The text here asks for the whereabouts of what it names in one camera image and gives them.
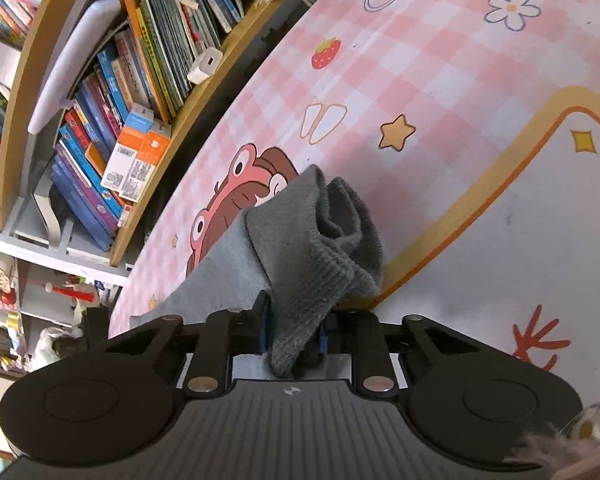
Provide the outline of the grey sweatshirt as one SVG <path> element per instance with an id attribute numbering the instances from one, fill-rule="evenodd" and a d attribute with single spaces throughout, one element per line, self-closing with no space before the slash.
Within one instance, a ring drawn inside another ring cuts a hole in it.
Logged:
<path id="1" fill-rule="evenodd" d="M 274 377 L 298 373 L 298 357 L 329 312 L 376 297 L 384 256 L 370 212 L 343 178 L 309 166 L 290 185 L 238 214 L 178 288 L 132 327 L 176 314 L 202 323 L 219 310 L 271 299 L 273 335 L 266 362 Z"/>

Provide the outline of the pink checkered cartoon desk mat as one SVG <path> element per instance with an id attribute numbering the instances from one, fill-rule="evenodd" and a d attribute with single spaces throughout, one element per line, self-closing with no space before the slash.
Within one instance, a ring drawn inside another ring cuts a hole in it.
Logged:
<path id="1" fill-rule="evenodd" d="M 382 320 L 425 315 L 600 401 L 600 0 L 317 0 L 189 159 L 110 334 L 311 165 L 370 210 Z"/>

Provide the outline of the row of leaning books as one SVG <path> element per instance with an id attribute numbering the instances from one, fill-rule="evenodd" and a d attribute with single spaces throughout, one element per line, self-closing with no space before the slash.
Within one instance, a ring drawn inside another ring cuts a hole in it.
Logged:
<path id="1" fill-rule="evenodd" d="M 72 214 L 110 264 L 121 262 L 163 171 L 211 99 L 212 92 L 271 10 L 263 0 L 120 0 L 126 18 L 85 62 L 71 87 L 71 106 L 58 131 L 52 176 Z M 208 47 L 223 52 L 202 84 L 187 80 Z M 137 203 L 102 186 L 87 155 L 108 160 L 140 88 L 155 118 L 171 127 L 171 142 Z"/>

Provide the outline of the orange white box upper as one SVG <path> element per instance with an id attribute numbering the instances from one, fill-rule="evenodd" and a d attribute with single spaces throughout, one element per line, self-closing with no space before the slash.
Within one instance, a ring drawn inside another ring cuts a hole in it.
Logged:
<path id="1" fill-rule="evenodd" d="M 104 188 L 116 193 L 122 191 L 123 183 L 129 177 L 132 163 L 140 152 L 154 118 L 154 111 L 150 108 L 138 103 L 132 105 L 102 176 Z"/>

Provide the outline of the orange white box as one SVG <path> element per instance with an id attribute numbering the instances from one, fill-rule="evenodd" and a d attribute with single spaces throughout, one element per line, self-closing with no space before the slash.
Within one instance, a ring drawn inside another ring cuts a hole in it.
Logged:
<path id="1" fill-rule="evenodd" d="M 154 118 L 154 111 L 150 108 L 138 103 L 132 105 L 102 176 L 104 188 L 116 193 L 122 191 L 123 183 L 129 177 L 132 163 L 140 152 Z"/>
<path id="2" fill-rule="evenodd" d="M 148 132 L 123 128 L 119 143 L 130 148 L 135 155 L 119 192 L 121 198 L 132 203 L 140 200 L 170 142 L 171 127 L 162 122 L 154 122 Z"/>

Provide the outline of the white power adapter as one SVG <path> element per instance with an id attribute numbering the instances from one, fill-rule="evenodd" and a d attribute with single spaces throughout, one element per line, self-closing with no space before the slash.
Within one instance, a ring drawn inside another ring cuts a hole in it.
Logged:
<path id="1" fill-rule="evenodd" d="M 202 84 L 218 70 L 223 58 L 223 52 L 215 47 L 208 47 L 195 58 L 189 69 L 187 80 L 191 84 Z"/>

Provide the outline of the orange white box lower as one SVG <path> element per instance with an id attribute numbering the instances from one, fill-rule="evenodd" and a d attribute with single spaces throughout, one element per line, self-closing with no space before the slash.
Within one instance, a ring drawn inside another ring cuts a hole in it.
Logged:
<path id="1" fill-rule="evenodd" d="M 123 128 L 119 143 L 130 148 L 135 155 L 119 192 L 121 198 L 132 203 L 140 200 L 170 142 L 171 127 L 162 122 L 154 122 L 148 132 Z"/>

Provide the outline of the wooden white bookshelf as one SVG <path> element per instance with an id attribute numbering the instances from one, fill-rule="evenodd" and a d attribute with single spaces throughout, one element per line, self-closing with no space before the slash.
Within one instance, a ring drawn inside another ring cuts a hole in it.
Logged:
<path id="1" fill-rule="evenodd" d="M 132 239 L 151 197 L 195 122 L 283 0 L 249 3 L 222 42 L 214 74 L 175 104 L 140 50 L 153 32 L 144 0 L 42 0 L 6 79 L 10 96 L 0 145 L 0 262 L 47 269 L 122 286 L 134 258 Z M 126 106 L 117 73 L 136 81 L 170 130 L 166 152 L 140 179 L 134 200 L 102 186 Z"/>

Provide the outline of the red tassel ornament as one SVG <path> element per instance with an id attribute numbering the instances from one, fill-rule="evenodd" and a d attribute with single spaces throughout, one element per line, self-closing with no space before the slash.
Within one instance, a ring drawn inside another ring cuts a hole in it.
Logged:
<path id="1" fill-rule="evenodd" d="M 93 285 L 85 283 L 69 284 L 68 286 L 55 286 L 51 282 L 44 284 L 48 294 L 58 294 L 73 299 L 77 304 L 99 304 L 99 296 Z"/>

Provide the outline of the fluffy keychain with bell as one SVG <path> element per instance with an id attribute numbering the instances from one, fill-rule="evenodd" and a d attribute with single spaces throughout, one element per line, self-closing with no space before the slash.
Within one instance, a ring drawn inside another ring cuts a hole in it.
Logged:
<path id="1" fill-rule="evenodd" d="M 600 401 L 586 406 L 562 429 L 527 432 L 511 462 L 544 467 L 552 479 L 600 479 Z"/>

